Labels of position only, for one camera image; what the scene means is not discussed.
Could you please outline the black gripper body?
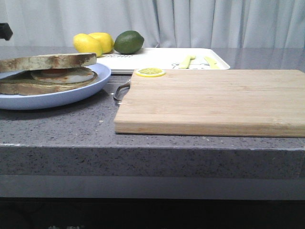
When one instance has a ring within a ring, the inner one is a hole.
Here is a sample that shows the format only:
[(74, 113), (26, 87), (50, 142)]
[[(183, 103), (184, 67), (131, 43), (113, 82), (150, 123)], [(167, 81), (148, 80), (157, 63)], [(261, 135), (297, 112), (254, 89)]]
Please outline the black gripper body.
[(13, 32), (8, 23), (0, 23), (0, 39), (9, 41), (13, 35)]

